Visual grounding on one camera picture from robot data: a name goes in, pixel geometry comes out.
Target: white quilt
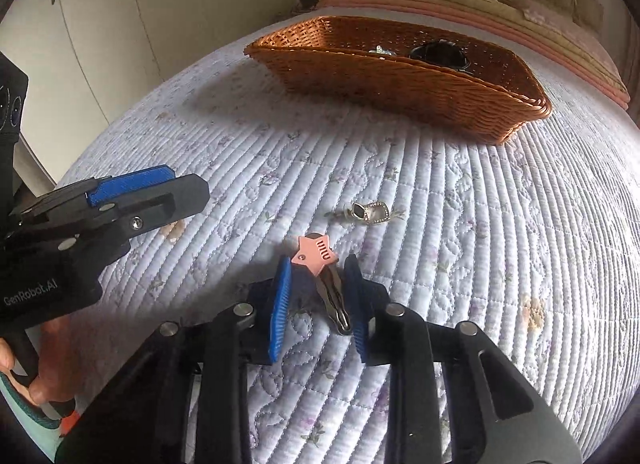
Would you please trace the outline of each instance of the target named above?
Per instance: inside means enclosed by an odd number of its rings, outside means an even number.
[[[478,323],[589,455],[640,382],[640,131],[567,70],[487,32],[384,10],[322,13],[416,22],[510,48],[554,112],[504,146],[475,144],[400,115],[288,94],[242,54],[320,12],[209,54],[114,123],[63,180],[166,163],[199,174],[211,192],[200,215],[135,239],[105,270],[102,301],[74,315],[79,404],[160,322],[213,318],[248,282],[269,278],[297,235],[317,231],[342,260],[356,253],[394,301],[436,323]],[[401,217],[365,227],[333,215],[354,200],[383,200]],[[319,298],[298,293],[282,360],[250,372],[254,461],[381,463],[387,374],[364,368]]]

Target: wicker basket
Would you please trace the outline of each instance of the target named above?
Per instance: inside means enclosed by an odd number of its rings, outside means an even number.
[[[430,40],[456,43],[466,72],[407,58]],[[381,46],[398,56],[368,53]],[[244,50],[287,88],[342,96],[423,121],[454,125],[500,144],[551,114],[529,67],[505,48],[446,30],[362,17],[318,17],[259,38]]]

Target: finger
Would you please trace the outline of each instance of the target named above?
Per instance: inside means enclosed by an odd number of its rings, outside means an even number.
[[[9,379],[12,387],[14,387],[22,397],[24,397],[29,402],[33,402],[31,400],[31,396],[27,387],[18,383],[18,381],[16,381],[14,376],[12,375],[11,370],[13,370],[14,365],[15,357],[14,353],[11,350],[11,347],[5,340],[0,338],[0,372],[2,372],[2,374],[4,374]]]
[[[2,368],[2,371],[6,370],[6,372],[8,372],[14,368],[14,365],[15,358],[11,347],[6,341],[0,338],[0,368]]]
[[[29,387],[31,399],[36,404],[72,399],[78,387],[78,358],[68,317],[48,321],[40,330],[40,365]]]

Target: blue gripper pad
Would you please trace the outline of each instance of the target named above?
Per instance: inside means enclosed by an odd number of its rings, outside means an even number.
[[[287,311],[289,310],[289,295],[291,292],[291,259],[282,257],[273,278],[273,310],[271,311],[269,335],[269,359],[275,363],[282,351],[284,330],[287,326]]]
[[[88,193],[87,202],[91,207],[97,207],[117,196],[124,195],[149,186],[165,183],[175,179],[175,172],[167,165],[145,168],[145,170],[125,173],[111,179],[106,179],[96,189]]]

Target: folded blanket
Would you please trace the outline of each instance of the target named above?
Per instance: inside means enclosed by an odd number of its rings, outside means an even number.
[[[543,54],[543,56],[566,67],[578,77],[585,80],[585,82],[597,88],[623,109],[626,110],[628,108],[629,96],[626,89],[621,90],[620,84],[616,83],[611,77],[601,72],[593,72],[593,69],[586,68],[584,63],[572,55],[572,53],[568,51],[564,51],[564,53],[558,51],[558,47],[553,47],[553,42],[551,44],[545,42],[541,37],[527,34],[523,32],[522,29],[519,30],[514,26],[496,21],[494,18],[474,14],[464,8],[458,9],[450,6],[450,4],[414,0],[321,0],[318,4],[319,8],[328,6],[368,7],[416,13],[442,18],[451,22],[469,24],[476,28],[484,29]]]
[[[586,32],[579,28],[574,22],[566,19],[562,15],[554,14],[551,9],[535,7],[531,8],[531,1],[520,1],[520,4],[508,5],[497,0],[411,0],[427,3],[436,3],[443,6],[454,8],[468,14],[474,14],[482,17],[476,19],[476,22],[483,22],[488,25],[490,21],[499,22],[501,29],[511,28],[518,32],[520,43],[527,40],[528,44],[532,42],[540,43],[545,51],[554,51],[554,60],[562,57],[562,65],[571,66],[571,70],[580,77],[590,81],[598,78],[598,88],[605,86],[613,95],[615,101],[622,101],[623,105],[629,101],[629,96],[625,85],[622,83],[618,69],[610,58],[609,54],[604,50],[595,37],[586,35]],[[321,5],[327,6],[326,0],[321,0]],[[345,3],[331,2],[331,5],[345,5]],[[431,7],[418,7],[411,4],[410,7],[416,10],[428,10],[433,12]],[[442,16],[449,14],[454,16],[452,12],[440,12]]]

